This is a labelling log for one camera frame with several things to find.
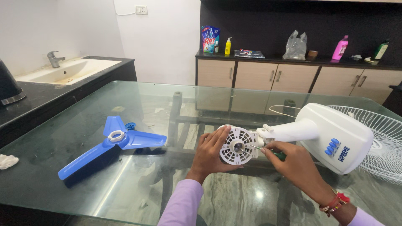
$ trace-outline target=white cloth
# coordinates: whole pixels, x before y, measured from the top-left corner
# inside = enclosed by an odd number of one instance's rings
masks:
[[[14,166],[19,161],[18,158],[13,155],[6,156],[5,154],[0,154],[0,169],[7,169],[8,167]]]

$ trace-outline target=screwdriver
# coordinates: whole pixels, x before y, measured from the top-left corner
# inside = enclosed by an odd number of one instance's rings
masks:
[[[260,147],[257,147],[254,145],[251,145],[251,146],[257,148],[258,150],[261,150]],[[273,150],[271,150],[271,151],[272,151],[272,153],[274,153],[274,155],[276,155],[276,157],[279,158],[280,161],[282,161],[282,162],[285,161],[286,155],[283,152],[276,153]]]

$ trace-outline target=faucet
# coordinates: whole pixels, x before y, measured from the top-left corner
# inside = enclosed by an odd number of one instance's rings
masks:
[[[49,58],[49,61],[50,61],[50,64],[52,65],[52,67],[59,68],[60,67],[59,61],[65,60],[66,58],[65,57],[55,57],[53,54],[54,52],[58,52],[58,51],[50,51],[47,54],[47,58]]]

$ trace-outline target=black countertop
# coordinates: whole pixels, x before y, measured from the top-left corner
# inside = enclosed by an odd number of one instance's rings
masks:
[[[123,65],[129,63],[132,64],[134,61],[134,59],[128,58],[98,56],[87,56],[82,58],[95,60],[114,60],[121,62],[72,85],[17,81],[18,85],[24,90],[26,97],[15,103],[0,106],[0,134],[3,135],[4,133],[10,132],[13,129],[23,129],[24,126],[32,127],[33,125],[22,125],[21,123],[31,123],[32,120],[35,120],[35,117],[38,115],[46,114],[45,110],[49,109],[50,107],[61,110],[63,108],[65,109],[66,105],[71,106],[90,94],[86,92],[88,87],[94,86],[94,84],[99,83],[106,77],[109,77],[111,73],[108,72],[111,72]],[[64,105],[64,107],[58,106],[65,102],[67,103]]]
[[[317,57],[314,61],[303,60],[284,60],[282,56],[265,56],[265,59],[253,59],[236,57],[234,53],[225,55],[223,53],[204,53],[199,49],[195,54],[196,58],[211,59],[211,60],[239,60],[247,62],[266,62],[274,64],[298,64],[298,65],[311,65],[311,66],[329,66],[329,67],[343,67],[343,68],[363,68],[363,69],[379,69],[379,70],[402,70],[402,62],[400,65],[388,64],[381,60],[378,64],[371,64],[364,60],[353,60],[351,58],[342,58],[340,60],[333,60],[331,57]]]

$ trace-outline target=beaded bracelet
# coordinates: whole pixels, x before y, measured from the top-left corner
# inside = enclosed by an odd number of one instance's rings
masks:
[[[319,206],[320,211],[326,213],[328,217],[331,216],[330,213],[335,212],[343,204],[346,204],[346,203],[348,203],[350,201],[350,199],[348,197],[346,197],[343,193],[339,193],[339,192],[334,191],[334,190],[332,190],[332,191],[336,194],[336,197],[334,198],[334,200],[332,200],[332,202],[330,202],[330,204],[328,204],[326,207],[322,207],[321,205]],[[336,204],[334,207],[330,207],[334,203],[336,203],[338,200],[339,200],[338,204]]]

